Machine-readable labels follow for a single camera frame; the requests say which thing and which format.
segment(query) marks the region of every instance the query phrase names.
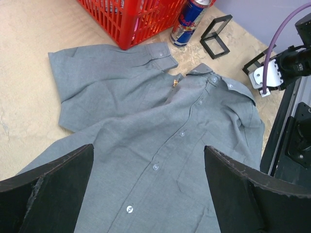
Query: dress shirt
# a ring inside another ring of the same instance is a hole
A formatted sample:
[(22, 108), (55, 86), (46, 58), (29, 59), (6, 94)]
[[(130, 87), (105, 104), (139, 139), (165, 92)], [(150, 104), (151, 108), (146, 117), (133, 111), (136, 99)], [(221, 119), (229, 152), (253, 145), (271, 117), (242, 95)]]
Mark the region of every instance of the dress shirt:
[(79, 47), (49, 59), (59, 125), (75, 133), (23, 171), (94, 145), (75, 232), (219, 232), (204, 146), (259, 169), (264, 124), (250, 90), (204, 64), (186, 77), (166, 73), (177, 62), (165, 43)]

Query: red bull can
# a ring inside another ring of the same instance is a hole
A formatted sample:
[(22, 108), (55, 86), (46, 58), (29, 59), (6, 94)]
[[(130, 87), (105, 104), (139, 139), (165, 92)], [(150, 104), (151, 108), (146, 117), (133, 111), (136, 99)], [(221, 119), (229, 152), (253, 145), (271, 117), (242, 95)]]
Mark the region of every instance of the red bull can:
[(188, 0), (178, 17), (170, 35), (171, 42), (177, 46), (185, 46), (198, 27), (212, 0)]

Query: black frame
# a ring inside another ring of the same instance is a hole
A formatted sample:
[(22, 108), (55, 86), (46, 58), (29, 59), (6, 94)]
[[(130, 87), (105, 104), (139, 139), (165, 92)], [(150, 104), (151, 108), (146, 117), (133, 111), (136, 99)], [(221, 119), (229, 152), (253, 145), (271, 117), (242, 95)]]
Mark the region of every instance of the black frame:
[(248, 75), (250, 72), (253, 72), (253, 70), (248, 70), (248, 68), (250, 68), (252, 65), (255, 65), (257, 68), (261, 67), (261, 63), (258, 61), (260, 58), (262, 58), (264, 55), (267, 54), (268, 49), (266, 49), (265, 51), (263, 51), (262, 53), (260, 53), (258, 56), (256, 56), (255, 58), (253, 58), (252, 60), (250, 60), (248, 63), (246, 63), (243, 67), (243, 72)]
[[(205, 30), (205, 32), (201, 36), (200, 43), (202, 44), (202, 46), (208, 52), (208, 54), (211, 56), (212, 59), (216, 59), (216, 58), (219, 58), (221, 56), (224, 56), (224, 55), (230, 53), (230, 50), (228, 49), (228, 47), (224, 44), (224, 42), (222, 41), (222, 39), (218, 35), (224, 29), (224, 27), (229, 23), (229, 21), (231, 19), (232, 19), (232, 15), (227, 15), (227, 16), (223, 16), (223, 17), (213, 19), (211, 24), (208, 26), (208, 28)], [(216, 23), (220, 23), (220, 22), (223, 22), (223, 23), (219, 27), (219, 29), (217, 31), (215, 30), (216, 32), (214, 32), (214, 33), (210, 33), (210, 31), (213, 29), (213, 27), (216, 25)], [(223, 52), (215, 54), (212, 51), (212, 49), (206, 43), (206, 41), (212, 40), (212, 39), (215, 39), (218, 42), (218, 44), (224, 50)]]

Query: red basket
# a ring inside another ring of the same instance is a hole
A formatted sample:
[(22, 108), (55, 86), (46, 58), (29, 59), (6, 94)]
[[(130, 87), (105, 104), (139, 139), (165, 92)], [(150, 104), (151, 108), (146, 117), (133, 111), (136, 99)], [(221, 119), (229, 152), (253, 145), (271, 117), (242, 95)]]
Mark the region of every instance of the red basket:
[(77, 1), (126, 50), (172, 27), (187, 0)]

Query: white wall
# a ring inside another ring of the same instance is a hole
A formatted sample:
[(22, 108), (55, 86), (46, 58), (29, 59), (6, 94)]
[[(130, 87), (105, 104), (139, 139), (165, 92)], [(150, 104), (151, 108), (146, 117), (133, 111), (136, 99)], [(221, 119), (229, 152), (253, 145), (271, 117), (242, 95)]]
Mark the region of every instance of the white wall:
[[(215, 5), (233, 20), (248, 30), (257, 39), (269, 45), (283, 20), (296, 8), (310, 0), (217, 0)], [(302, 45), (294, 24), (311, 12), (311, 7), (296, 15), (283, 30), (276, 52), (282, 52), (291, 45)]]

